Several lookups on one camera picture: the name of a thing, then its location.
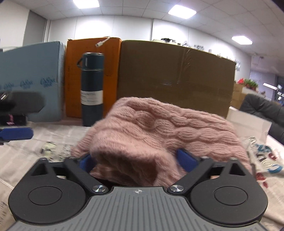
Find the pink knitted sweater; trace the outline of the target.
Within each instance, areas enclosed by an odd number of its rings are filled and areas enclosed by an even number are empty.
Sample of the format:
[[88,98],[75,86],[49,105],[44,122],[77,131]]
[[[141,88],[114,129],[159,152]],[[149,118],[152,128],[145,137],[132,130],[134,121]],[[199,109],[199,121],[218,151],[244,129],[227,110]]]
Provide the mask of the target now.
[[125,186],[168,187],[185,175],[177,162],[178,149],[217,162],[235,157],[251,170],[246,150],[229,121],[152,98],[117,100],[71,154],[90,154],[97,162],[91,175],[98,179]]

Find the light blue foam board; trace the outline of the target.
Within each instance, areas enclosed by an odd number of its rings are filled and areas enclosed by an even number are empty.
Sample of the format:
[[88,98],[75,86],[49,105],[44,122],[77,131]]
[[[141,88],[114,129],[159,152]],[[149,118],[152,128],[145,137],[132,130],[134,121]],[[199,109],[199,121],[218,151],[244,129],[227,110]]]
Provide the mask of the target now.
[[64,57],[62,42],[43,42],[1,53],[1,92],[37,92],[44,107],[32,122],[57,122],[63,117]]

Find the printed white garment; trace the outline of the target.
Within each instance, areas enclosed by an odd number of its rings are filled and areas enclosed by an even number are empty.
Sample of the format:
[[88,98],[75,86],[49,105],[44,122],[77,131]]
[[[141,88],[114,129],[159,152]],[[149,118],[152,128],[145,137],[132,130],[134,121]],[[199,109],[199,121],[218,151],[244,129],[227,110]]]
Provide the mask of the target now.
[[283,161],[266,144],[255,137],[246,137],[242,144],[247,151],[254,176],[265,189],[283,186]]

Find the dark blue thermos bottle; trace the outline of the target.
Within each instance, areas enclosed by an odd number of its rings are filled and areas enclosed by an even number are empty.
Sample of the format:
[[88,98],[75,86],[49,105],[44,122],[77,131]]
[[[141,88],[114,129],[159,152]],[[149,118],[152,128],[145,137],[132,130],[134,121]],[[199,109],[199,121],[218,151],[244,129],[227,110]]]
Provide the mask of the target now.
[[81,69],[81,118],[85,127],[91,127],[103,118],[104,55],[86,52],[77,63]]

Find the brown cardboard box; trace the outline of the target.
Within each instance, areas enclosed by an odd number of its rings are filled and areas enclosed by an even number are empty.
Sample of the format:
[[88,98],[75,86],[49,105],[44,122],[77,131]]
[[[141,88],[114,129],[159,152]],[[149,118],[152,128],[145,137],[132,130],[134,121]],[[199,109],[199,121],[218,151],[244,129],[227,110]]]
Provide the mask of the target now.
[[117,97],[154,98],[226,117],[235,75],[231,60],[178,45],[125,40]]

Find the orange cardboard box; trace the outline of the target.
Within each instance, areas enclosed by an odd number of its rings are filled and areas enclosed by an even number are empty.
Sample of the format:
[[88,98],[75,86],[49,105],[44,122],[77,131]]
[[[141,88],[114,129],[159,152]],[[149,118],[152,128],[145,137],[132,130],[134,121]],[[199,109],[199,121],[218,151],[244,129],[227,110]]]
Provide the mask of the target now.
[[68,40],[64,102],[68,117],[106,116],[116,102],[121,39]]

